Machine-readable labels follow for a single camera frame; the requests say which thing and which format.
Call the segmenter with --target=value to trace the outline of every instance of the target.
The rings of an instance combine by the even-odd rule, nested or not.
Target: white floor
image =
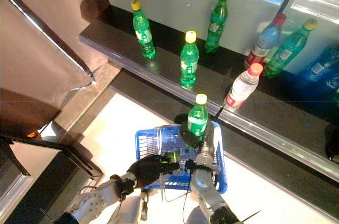
[[[81,144],[92,154],[107,181],[113,174],[123,175],[135,162],[135,133],[169,122],[144,109],[138,104],[116,94],[84,132]],[[228,190],[223,194],[226,202],[240,220],[255,212],[260,213],[247,220],[246,224],[325,224],[334,223],[290,196],[243,166],[225,158]],[[167,199],[173,199],[184,191],[166,190]],[[148,220],[142,223],[183,223],[184,197],[170,203],[162,202],[160,191],[150,197]],[[106,224],[118,204],[112,205],[91,224]],[[198,205],[193,195],[188,195],[184,218]]]

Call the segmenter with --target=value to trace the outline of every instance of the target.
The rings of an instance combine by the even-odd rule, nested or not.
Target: cable
[[[182,194],[182,195],[180,195],[180,196],[177,196],[176,198],[171,199],[171,200],[167,200],[167,198],[166,198],[166,190],[164,190],[164,195],[165,195],[165,201],[168,202],[168,203],[170,203],[170,202],[172,202],[172,201],[174,201],[174,200],[177,200],[177,199],[181,198],[182,196],[185,196],[186,193],[184,193],[184,194]]]
[[[84,189],[86,189],[86,188],[96,189],[97,187],[91,186],[91,185],[84,186],[84,187],[82,187],[81,190],[79,191],[79,195],[81,195],[81,192],[82,192]]]
[[[190,188],[190,184],[191,184],[191,178],[192,178],[192,173],[190,171],[190,179],[189,179],[189,184],[187,185],[187,191],[186,191],[186,196],[185,196],[185,201],[184,201],[184,207],[182,208],[182,221],[185,224],[185,220],[184,220],[184,210],[185,210],[185,204],[186,204],[186,199],[187,199],[187,194],[189,193],[189,188]]]
[[[251,218],[251,217],[255,216],[257,213],[260,213],[260,212],[261,212],[261,210],[260,210],[260,211],[258,211],[258,212],[256,212],[256,213],[254,213],[254,214],[252,214],[251,216],[247,217],[247,218],[246,218],[246,219],[244,219],[242,222],[245,222],[246,220],[248,220],[249,218]]]

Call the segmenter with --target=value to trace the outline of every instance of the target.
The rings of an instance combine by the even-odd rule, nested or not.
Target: shelf
[[[218,116],[226,92],[244,70],[245,57],[225,48],[208,55],[203,52],[204,41],[197,39],[200,50],[197,82],[191,90],[183,89],[179,53],[184,33],[150,21],[157,55],[154,60],[147,60],[140,53],[131,22],[132,13],[111,6],[79,39],[115,64],[188,103],[194,103],[197,93],[206,93],[208,112]],[[338,182],[339,166],[326,158],[324,136],[329,127],[338,123],[338,112],[332,109],[331,113],[331,104],[326,104],[332,119],[327,121],[322,115],[328,113],[323,110],[311,114],[298,100],[286,102],[291,96],[283,78],[261,77],[258,89],[239,109],[239,114],[222,111],[219,118]]]

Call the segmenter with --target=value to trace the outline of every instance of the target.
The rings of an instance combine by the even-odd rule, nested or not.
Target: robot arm
[[[126,174],[113,175],[96,189],[82,193],[76,201],[55,223],[87,224],[97,218],[108,206],[122,201],[134,188],[144,188],[159,178],[179,169],[178,163],[169,163],[170,159],[160,155],[149,155],[135,162]]]
[[[202,144],[196,158],[191,178],[191,190],[199,197],[199,206],[209,223],[242,223],[232,213],[227,203],[215,189],[212,179],[215,146],[213,143],[214,126],[207,123]]]

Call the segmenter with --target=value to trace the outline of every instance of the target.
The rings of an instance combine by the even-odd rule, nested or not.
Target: water bottle
[[[263,66],[261,64],[252,64],[248,70],[241,73],[235,79],[232,88],[225,97],[225,108],[227,110],[236,111],[250,94],[254,92],[262,71]]]
[[[195,44],[197,34],[188,31],[185,36],[186,43],[180,53],[181,77],[183,87],[191,87],[195,83],[195,72],[198,67],[199,50]]]
[[[208,120],[206,102],[207,96],[205,94],[197,94],[195,97],[195,105],[189,113],[187,128],[196,136],[202,136],[205,132]]]
[[[140,9],[140,1],[133,1],[131,3],[131,7],[133,10],[133,27],[141,45],[142,54],[146,58],[153,59],[155,57],[155,48],[152,41],[152,34],[150,32],[148,19]]]
[[[249,53],[244,62],[246,69],[248,69],[251,64],[262,64],[265,57],[279,40],[282,25],[285,20],[285,14],[277,14],[274,17],[273,22],[266,26],[266,28],[260,33],[252,51]]]
[[[316,82],[335,70],[339,70],[339,41],[325,48],[321,56],[300,74],[298,86]]]
[[[310,32],[318,22],[308,19],[301,29],[291,34],[274,54],[272,60],[265,66],[264,76],[273,78],[305,47]]]
[[[219,0],[211,14],[211,23],[205,43],[207,53],[215,53],[219,47],[219,40],[227,20],[227,0]]]

